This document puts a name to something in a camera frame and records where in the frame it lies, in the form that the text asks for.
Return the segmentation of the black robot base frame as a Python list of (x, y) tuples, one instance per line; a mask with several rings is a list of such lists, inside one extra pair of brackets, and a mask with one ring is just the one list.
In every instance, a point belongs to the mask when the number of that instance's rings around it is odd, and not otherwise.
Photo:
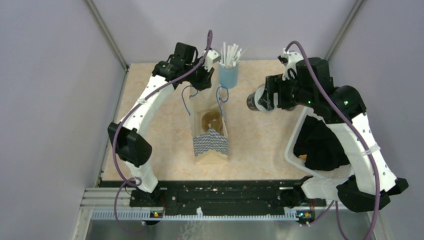
[(153, 193), (131, 191), (130, 207), (163, 207), (167, 216), (277, 216), (295, 207), (324, 207), (301, 192), (307, 180), (161, 180)]

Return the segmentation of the patterned paper takeout bag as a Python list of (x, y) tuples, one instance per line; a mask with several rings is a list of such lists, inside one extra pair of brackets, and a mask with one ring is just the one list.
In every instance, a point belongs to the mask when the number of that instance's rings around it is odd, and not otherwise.
[[(229, 100), (229, 90), (220, 85), (196, 90), (188, 85), (181, 91), (181, 99), (189, 116), (194, 162), (197, 165), (227, 164), (229, 160), (229, 136), (225, 123), (223, 104)], [(223, 130), (210, 128), (203, 131), (202, 116), (212, 110), (221, 113)]]

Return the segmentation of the single white cup lid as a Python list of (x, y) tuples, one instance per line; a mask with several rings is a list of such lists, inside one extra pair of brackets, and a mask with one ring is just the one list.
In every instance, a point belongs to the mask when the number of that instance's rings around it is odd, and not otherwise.
[(255, 92), (256, 107), (260, 112), (269, 113), (273, 111), (273, 109), (269, 106), (267, 97), (268, 95), (265, 86), (260, 86)]

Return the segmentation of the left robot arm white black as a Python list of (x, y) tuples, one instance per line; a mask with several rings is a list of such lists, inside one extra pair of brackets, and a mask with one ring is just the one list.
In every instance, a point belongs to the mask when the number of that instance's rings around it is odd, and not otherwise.
[(153, 148), (144, 136), (160, 106), (182, 82), (189, 82), (198, 91), (212, 86), (213, 65), (220, 59), (221, 54), (209, 45), (200, 55), (196, 47), (178, 42), (174, 53), (154, 66), (133, 107), (107, 128), (118, 174), (124, 183), (142, 192), (141, 200), (149, 207), (160, 202), (161, 194), (149, 163)]

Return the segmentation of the brown pulp cup carrier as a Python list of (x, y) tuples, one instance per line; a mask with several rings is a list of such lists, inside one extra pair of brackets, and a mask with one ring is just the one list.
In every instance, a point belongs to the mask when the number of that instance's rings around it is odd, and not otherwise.
[(222, 115), (219, 110), (211, 110), (206, 112), (201, 118), (201, 128), (207, 132), (210, 128), (217, 132), (223, 130)]

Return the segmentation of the single dark coffee cup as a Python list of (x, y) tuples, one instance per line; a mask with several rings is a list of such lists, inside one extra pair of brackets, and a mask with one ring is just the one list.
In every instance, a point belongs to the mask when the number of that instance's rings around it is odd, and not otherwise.
[(261, 94), (257, 92), (251, 93), (246, 99), (246, 105), (251, 111), (261, 112), (261, 105), (259, 104), (259, 99)]

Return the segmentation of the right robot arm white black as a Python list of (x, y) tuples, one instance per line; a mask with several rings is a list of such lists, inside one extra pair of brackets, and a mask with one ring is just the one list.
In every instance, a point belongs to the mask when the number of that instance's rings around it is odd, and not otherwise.
[(266, 77), (263, 92), (256, 95), (259, 105), (267, 111), (299, 105), (312, 109), (312, 119), (323, 127), (304, 139), (307, 158), (331, 162), (328, 171), (346, 165), (351, 170), (349, 176), (329, 178), (316, 167), (304, 166), (311, 177), (293, 192), (294, 202), (307, 206), (313, 199), (327, 199), (361, 213), (381, 210), (391, 196), (406, 190), (407, 180), (396, 177), (386, 165), (360, 93), (349, 85), (334, 86), (329, 63), (319, 57), (289, 55), (279, 61), (286, 70)]

